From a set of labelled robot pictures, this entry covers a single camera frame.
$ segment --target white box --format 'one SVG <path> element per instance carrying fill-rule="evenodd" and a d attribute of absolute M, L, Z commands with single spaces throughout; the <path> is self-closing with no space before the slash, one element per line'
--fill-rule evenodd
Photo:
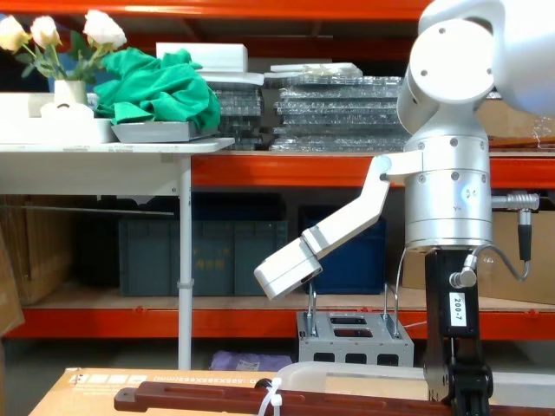
<path fill-rule="evenodd" d="M 202 65 L 199 72 L 247 72 L 248 69 L 246 46 L 238 43 L 156 43 L 156 57 L 182 49 L 191 54 L 193 62 Z"/>

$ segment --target storage bin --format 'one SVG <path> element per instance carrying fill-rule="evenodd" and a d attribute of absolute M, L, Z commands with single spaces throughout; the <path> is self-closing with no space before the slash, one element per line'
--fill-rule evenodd
<path fill-rule="evenodd" d="M 123 296 L 178 295 L 179 221 L 122 220 L 119 239 Z M 193 221 L 193 295 L 263 295 L 254 269 L 286 243 L 286 221 Z"/>
<path fill-rule="evenodd" d="M 300 231 L 316 225 L 338 207 L 302 207 Z M 320 260 L 323 272 L 312 280 L 315 291 L 325 294 L 381 293 L 385 278 L 386 222 L 379 219 L 347 243 Z"/>

